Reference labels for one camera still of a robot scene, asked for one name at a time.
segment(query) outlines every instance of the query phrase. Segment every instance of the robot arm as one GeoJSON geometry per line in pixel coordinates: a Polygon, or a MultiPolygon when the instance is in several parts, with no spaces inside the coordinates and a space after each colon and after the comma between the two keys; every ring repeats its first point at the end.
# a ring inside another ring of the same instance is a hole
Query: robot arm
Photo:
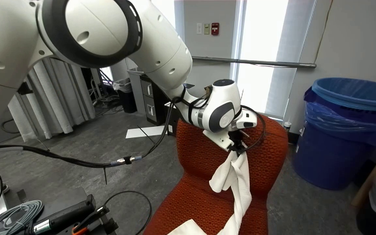
{"type": "Polygon", "coordinates": [[[10,31],[3,33],[19,39],[6,42],[9,45],[0,48],[0,72],[7,72],[2,66],[12,69],[0,78],[0,112],[27,71],[44,57],[56,55],[84,67],[107,67],[129,57],[171,100],[182,97],[183,102],[176,103],[176,107],[185,121],[204,129],[222,148],[227,150],[233,144],[228,131],[256,126],[257,116],[242,110],[239,90],[232,80],[216,81],[207,100],[200,100],[185,90],[183,82],[191,71],[191,54],[149,0],[12,2],[0,0],[0,21],[11,24],[2,29],[10,31]],[[22,51],[15,48],[25,48],[26,44],[28,48],[22,51]],[[10,88],[9,92],[2,95],[6,88],[10,88]]]}

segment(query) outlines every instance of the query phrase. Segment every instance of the gray carpet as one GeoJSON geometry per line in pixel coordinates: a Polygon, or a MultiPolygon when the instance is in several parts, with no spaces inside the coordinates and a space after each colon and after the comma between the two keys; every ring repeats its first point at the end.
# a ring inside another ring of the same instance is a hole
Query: gray carpet
{"type": "MultiPolygon", "coordinates": [[[[125,139],[127,129],[137,125],[152,126],[138,115],[101,116],[75,127],[71,134],[44,143],[62,156],[110,162],[141,154],[151,147],[147,137],[125,139]]],[[[6,144],[24,143],[19,137],[6,144]]],[[[43,148],[39,143],[27,144],[43,148]]],[[[82,168],[28,152],[0,153],[0,173],[11,188],[7,197],[15,198],[15,192],[24,189],[28,199],[42,201],[53,201],[64,192],[83,187],[101,205],[116,192],[136,190],[145,193],[156,210],[182,177],[183,169],[177,158],[175,138],[166,136],[149,157],[106,172],[108,185],[102,169],[82,168]]],[[[354,186],[338,192],[312,186],[297,176],[289,156],[268,198],[270,235],[360,234],[355,224],[355,209],[350,205],[356,190],[354,186]]],[[[110,217],[120,226],[117,235],[136,233],[148,214],[144,198],[138,195],[120,195],[108,207],[110,217]]]]}

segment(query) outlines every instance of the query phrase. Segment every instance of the chair seat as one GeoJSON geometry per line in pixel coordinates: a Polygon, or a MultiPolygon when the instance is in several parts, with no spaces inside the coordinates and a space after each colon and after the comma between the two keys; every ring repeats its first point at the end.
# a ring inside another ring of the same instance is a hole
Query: chair seat
{"type": "MultiPolygon", "coordinates": [[[[181,181],[155,212],[144,235],[167,235],[187,220],[193,219],[207,235],[224,228],[234,210],[231,190],[215,193],[208,181],[184,173],[181,181]]],[[[266,199],[252,199],[239,235],[267,234],[266,199]]]]}

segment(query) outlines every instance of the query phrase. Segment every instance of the orange upholstered chair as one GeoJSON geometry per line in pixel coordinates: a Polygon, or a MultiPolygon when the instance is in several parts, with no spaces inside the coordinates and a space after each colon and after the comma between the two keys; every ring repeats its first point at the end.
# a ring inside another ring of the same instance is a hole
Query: orange upholstered chair
{"type": "MultiPolygon", "coordinates": [[[[288,149],[285,130],[277,122],[263,116],[266,136],[260,146],[248,150],[252,203],[243,217],[240,235],[268,233],[267,196],[282,168],[288,149]]],[[[261,134],[262,124],[244,130],[252,144],[261,134]]],[[[155,212],[144,235],[167,235],[189,219],[207,235],[217,234],[233,214],[233,193],[215,193],[209,186],[215,170],[228,153],[210,141],[202,130],[179,121],[177,131],[179,161],[185,172],[182,179],[155,212]]]]}

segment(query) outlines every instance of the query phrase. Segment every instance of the coiled cable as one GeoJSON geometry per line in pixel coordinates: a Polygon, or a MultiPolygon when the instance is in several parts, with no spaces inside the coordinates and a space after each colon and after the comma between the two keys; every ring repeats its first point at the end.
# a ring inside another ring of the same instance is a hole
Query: coiled cable
{"type": "Polygon", "coordinates": [[[0,214],[0,223],[3,223],[3,231],[0,231],[0,235],[13,235],[23,229],[25,229],[28,224],[39,216],[40,212],[43,210],[43,202],[40,200],[34,200],[20,204],[13,207],[4,213],[0,214]],[[17,221],[12,221],[10,225],[7,224],[8,220],[13,214],[25,211],[25,214],[17,221]]]}

